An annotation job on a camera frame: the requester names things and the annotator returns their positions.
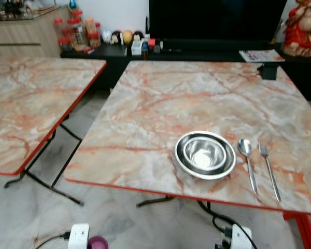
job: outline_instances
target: red table leg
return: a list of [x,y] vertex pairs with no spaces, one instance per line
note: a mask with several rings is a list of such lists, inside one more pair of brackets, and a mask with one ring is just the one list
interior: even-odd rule
[[283,213],[285,220],[296,219],[305,249],[311,249],[311,222],[305,214]]

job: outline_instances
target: black cable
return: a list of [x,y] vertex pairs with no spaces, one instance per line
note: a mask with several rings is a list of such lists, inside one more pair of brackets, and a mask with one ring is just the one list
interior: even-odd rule
[[213,226],[215,226],[215,228],[217,228],[220,232],[224,233],[225,230],[224,230],[223,228],[219,227],[219,226],[216,224],[216,222],[215,222],[215,219],[216,219],[216,218],[217,218],[216,216],[213,216],[213,219],[212,219]]
[[207,208],[204,203],[202,201],[197,201],[199,206],[208,214],[212,215],[213,216],[213,219],[212,219],[212,222],[213,222],[213,225],[215,225],[215,227],[221,231],[222,229],[216,225],[215,223],[215,219],[220,219],[224,222],[227,222],[228,224],[230,224],[231,226],[236,224],[241,230],[242,232],[248,237],[249,241],[251,242],[252,246],[254,249],[258,249],[256,244],[253,242],[252,238],[247,234],[247,232],[243,229],[243,227],[237,223],[235,220],[233,220],[232,218],[228,217],[228,216],[225,216],[225,215],[222,215],[222,214],[218,214],[214,211],[211,210],[211,208]]
[[42,244],[40,244],[38,247],[36,247],[35,249],[39,249],[41,248],[43,245],[45,245],[47,242],[50,242],[54,239],[57,239],[57,238],[64,238],[65,240],[68,240],[70,237],[70,231],[69,232],[65,232],[65,233],[62,233],[62,234],[59,234],[59,235],[56,235],[52,238],[49,238],[48,240],[44,241]]

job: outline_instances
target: metal plate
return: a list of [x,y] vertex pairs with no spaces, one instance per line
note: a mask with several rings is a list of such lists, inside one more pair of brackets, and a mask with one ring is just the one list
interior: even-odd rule
[[[204,137],[209,137],[211,139],[216,140],[219,142],[225,149],[226,151],[226,161],[224,163],[224,166],[220,169],[211,171],[209,174],[201,174],[198,172],[195,172],[191,170],[189,167],[185,165],[185,160],[184,160],[184,155],[183,155],[183,147],[184,144],[187,143],[188,140],[198,137],[198,136],[204,136]],[[235,168],[236,166],[236,153],[233,148],[233,146],[223,137],[221,137],[218,134],[212,133],[212,132],[207,132],[207,131],[192,131],[189,133],[184,134],[176,143],[175,149],[174,149],[174,155],[175,155],[175,160],[176,163],[187,173],[201,178],[201,179],[206,179],[206,180],[216,180],[223,178],[227,175],[229,175]]]

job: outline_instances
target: red lid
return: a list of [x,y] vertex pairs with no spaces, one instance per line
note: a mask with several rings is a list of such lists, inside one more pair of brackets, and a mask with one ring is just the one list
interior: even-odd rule
[[81,15],[81,14],[83,14],[83,11],[81,11],[81,10],[72,11],[72,15],[73,15],[73,16],[79,16],[79,15]]
[[70,38],[62,38],[58,40],[59,43],[68,44],[70,43]]
[[81,21],[81,19],[77,18],[77,17],[73,17],[67,20],[68,24],[77,24]]
[[74,30],[73,29],[64,29],[62,30],[62,34],[63,35],[69,35],[69,34],[73,34]]
[[55,18],[55,19],[54,19],[54,22],[55,22],[55,23],[62,23],[62,18]]
[[99,38],[99,32],[95,32],[93,34],[88,34],[89,38]]

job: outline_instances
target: jar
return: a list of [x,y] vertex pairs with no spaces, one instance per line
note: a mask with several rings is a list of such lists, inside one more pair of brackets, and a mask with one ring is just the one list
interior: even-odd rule
[[82,51],[87,46],[87,39],[84,35],[82,22],[79,18],[70,18],[67,20],[74,34],[71,36],[73,48],[76,51]]
[[86,18],[85,23],[88,34],[94,34],[97,31],[93,18]]
[[81,21],[83,20],[83,11],[81,10],[74,10],[72,11],[73,18],[79,18]]
[[63,29],[62,30],[63,38],[72,38],[72,36],[75,36],[74,30],[71,28]]
[[58,40],[62,52],[71,52],[73,50],[72,41],[70,38],[61,38]]
[[93,48],[99,47],[101,45],[99,32],[89,34],[89,42],[91,47]]
[[101,34],[101,32],[100,32],[100,22],[96,22],[95,23],[95,28],[97,29],[97,31],[99,32],[99,34]]
[[62,18],[55,18],[54,20],[54,29],[56,32],[56,36],[58,39],[63,38],[63,30],[65,30],[67,27],[63,23]]

